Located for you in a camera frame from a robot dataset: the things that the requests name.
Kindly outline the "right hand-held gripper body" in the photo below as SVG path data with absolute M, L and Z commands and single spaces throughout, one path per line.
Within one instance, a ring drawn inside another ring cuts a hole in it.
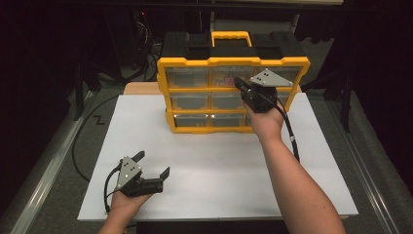
M 247 81 L 250 89 L 242 93 L 243 101 L 255 113 L 267 113 L 278 101 L 278 88 L 291 88 L 293 83 L 265 68 Z

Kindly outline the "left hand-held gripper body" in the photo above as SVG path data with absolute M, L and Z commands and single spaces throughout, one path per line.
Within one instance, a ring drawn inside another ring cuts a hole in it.
M 161 193 L 163 191 L 163 180 L 159 178 L 145 179 L 142 168 L 138 164 L 140 158 L 137 156 L 126 156 L 120 163 L 120 173 L 116 183 L 116 190 L 121 191 L 127 197 L 140 197 L 143 195 Z

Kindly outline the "clear plastic pull-out drawer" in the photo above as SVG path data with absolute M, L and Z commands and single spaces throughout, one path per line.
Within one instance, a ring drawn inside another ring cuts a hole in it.
M 217 66 L 212 69 L 211 72 L 211 85 L 214 85 L 216 78 L 226 77 L 240 77 L 244 81 L 248 81 L 252 76 L 254 69 L 251 66 Z

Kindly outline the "yellow black organizer cabinet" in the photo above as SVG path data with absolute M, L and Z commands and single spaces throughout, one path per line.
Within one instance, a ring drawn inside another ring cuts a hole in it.
M 194 68 L 217 66 L 294 66 L 300 69 L 297 81 L 290 88 L 292 99 L 278 100 L 288 108 L 299 92 L 301 78 L 310 68 L 310 60 L 302 50 L 293 33 L 273 31 L 251 33 L 248 31 L 213 31 L 209 34 L 169 32 L 166 34 L 161 57 L 158 60 L 157 80 L 167 108 L 170 106 L 166 94 L 169 92 L 166 70 L 168 68 Z M 224 133 L 222 131 L 195 131 L 184 128 L 178 130 L 167 120 L 170 129 L 177 134 Z M 251 127 L 235 130 L 235 133 L 249 133 Z

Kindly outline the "person's left hand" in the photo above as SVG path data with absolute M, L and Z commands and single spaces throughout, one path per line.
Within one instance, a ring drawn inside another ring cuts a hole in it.
M 123 211 L 136 214 L 151 197 L 151 194 L 128 197 L 121 191 L 115 191 L 112 194 L 111 211 Z

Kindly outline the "person's right hand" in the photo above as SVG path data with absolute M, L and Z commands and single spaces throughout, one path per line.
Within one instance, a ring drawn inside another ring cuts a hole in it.
M 245 102 L 244 108 L 251 119 L 251 126 L 261 143 L 282 139 L 283 117 L 273 108 L 267 113 L 255 113 Z

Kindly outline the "grid of clear cabinet drawers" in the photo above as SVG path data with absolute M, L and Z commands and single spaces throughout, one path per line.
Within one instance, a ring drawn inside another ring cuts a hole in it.
M 293 84 L 300 72 L 294 66 L 252 68 L 252 76 L 268 68 Z M 233 132 L 250 126 L 240 91 L 235 86 L 213 87 L 212 69 L 213 67 L 176 67 L 166 70 L 169 87 L 166 97 L 170 103 L 167 120 L 176 129 Z M 278 88 L 278 96 L 281 101 L 292 99 L 290 88 Z

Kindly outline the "grey box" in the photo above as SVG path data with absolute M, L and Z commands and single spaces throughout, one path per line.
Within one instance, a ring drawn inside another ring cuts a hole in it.
M 210 24 L 211 31 L 248 31 L 251 33 L 269 33 L 272 31 L 295 31 L 289 21 L 254 21 L 235 19 L 215 19 Z

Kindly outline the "black stand leg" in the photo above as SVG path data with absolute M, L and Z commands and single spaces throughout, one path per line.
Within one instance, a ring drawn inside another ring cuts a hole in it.
M 344 80 L 343 97 L 342 97 L 342 109 L 341 109 L 341 123 L 343 128 L 348 133 L 350 131 L 349 127 L 349 116 L 350 116 L 350 101 L 352 93 L 352 79 L 347 76 Z
M 78 63 L 77 67 L 75 68 L 75 103 L 76 111 L 74 120 L 78 121 L 84 111 L 84 93 L 81 63 Z

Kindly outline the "metal floor rail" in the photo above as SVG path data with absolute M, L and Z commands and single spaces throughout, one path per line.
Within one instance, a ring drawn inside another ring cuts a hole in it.
M 343 124 L 341 123 L 341 110 L 339 109 L 337 104 L 332 101 L 328 101 L 326 105 L 331 114 L 334 116 L 334 121 L 338 126 L 341 135 L 344 137 L 347 146 L 350 149 L 351 160 L 357 172 L 357 176 L 360 183 L 362 184 L 366 197 L 368 198 L 369 205 L 373 209 L 375 216 L 380 223 L 381 229 L 385 234 L 399 234 L 399 230 L 388 210 L 388 206 L 386 205 L 383 195 L 379 191 L 372 175 L 370 174 L 364 161 L 362 160 L 357 146 L 353 138 L 351 137 L 351 134 L 345 130 Z
M 48 167 L 42 173 L 42 176 L 36 184 L 36 187 L 10 234 L 26 234 L 29 231 L 53 187 L 74 138 L 79 133 L 82 124 L 85 122 L 87 112 L 93 105 L 95 98 L 96 93 L 91 91 L 87 92 L 86 97 L 84 98 L 85 111 L 80 115 L 78 120 L 72 120 L 68 125 L 68 132 L 64 135 L 63 139 L 58 142 L 59 147 L 52 152 L 52 158 Z

